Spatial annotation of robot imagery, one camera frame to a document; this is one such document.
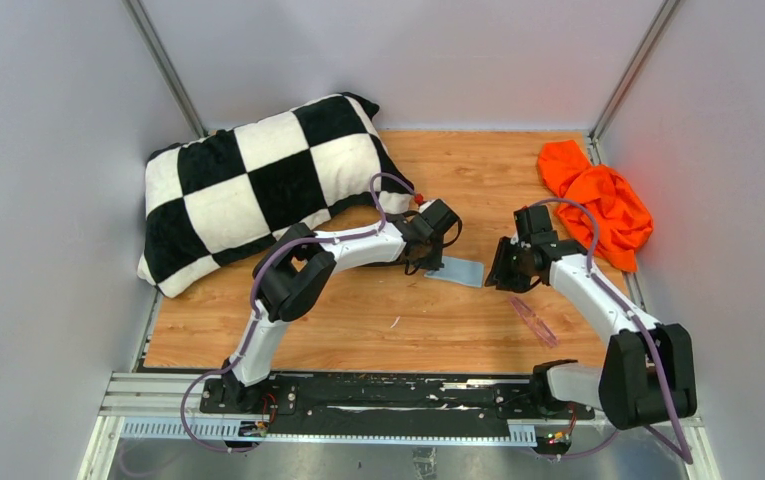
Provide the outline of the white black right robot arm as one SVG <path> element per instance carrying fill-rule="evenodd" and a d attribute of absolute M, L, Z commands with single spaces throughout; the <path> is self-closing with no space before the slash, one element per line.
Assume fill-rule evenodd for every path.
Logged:
<path fill-rule="evenodd" d="M 697 411 L 691 336 L 617 289 L 574 239 L 562 239 L 544 205 L 514 213 L 516 233 L 498 242 L 486 286 L 522 294 L 538 285 L 562 294 L 607 347 L 601 368 L 557 360 L 532 372 L 529 403 L 554 417 L 568 403 L 602 411 L 619 430 L 678 421 Z"/>

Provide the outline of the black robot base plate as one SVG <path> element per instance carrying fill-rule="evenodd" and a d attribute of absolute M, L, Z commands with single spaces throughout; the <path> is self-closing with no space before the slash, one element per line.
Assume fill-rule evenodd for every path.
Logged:
<path fill-rule="evenodd" d="M 251 387 L 205 382 L 196 412 L 250 415 L 272 434 L 487 438 L 509 423 L 592 420 L 585 406 L 540 406 L 530 377 L 451 373 L 275 371 Z"/>

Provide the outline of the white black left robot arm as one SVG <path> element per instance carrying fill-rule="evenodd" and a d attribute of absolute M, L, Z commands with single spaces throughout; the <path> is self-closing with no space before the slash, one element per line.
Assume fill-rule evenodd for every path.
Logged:
<path fill-rule="evenodd" d="M 253 270 L 250 319 L 221 368 L 226 400 L 241 413 L 262 405 L 261 382 L 289 324 L 315 306 L 331 277 L 364 266 L 402 265 L 408 275 L 437 271 L 443 267 L 443 250 L 462 229 L 459 215 L 440 199 L 404 214 L 384 213 L 376 223 L 354 229 L 291 226 Z"/>

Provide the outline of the pink transparent sunglasses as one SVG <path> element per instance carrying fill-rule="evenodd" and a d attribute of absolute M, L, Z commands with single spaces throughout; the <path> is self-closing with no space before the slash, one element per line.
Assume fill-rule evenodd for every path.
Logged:
<path fill-rule="evenodd" d="M 532 333 L 547 347 L 556 348 L 559 340 L 541 317 L 521 298 L 510 297 L 509 303 Z"/>

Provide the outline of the light blue cleaning cloth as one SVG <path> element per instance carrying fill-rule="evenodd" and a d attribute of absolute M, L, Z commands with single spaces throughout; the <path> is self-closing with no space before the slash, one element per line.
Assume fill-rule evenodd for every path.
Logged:
<path fill-rule="evenodd" d="M 472 288 L 481 288 L 484 279 L 484 264 L 477 261 L 443 256 L 442 266 L 438 270 L 427 271 L 424 277 Z"/>

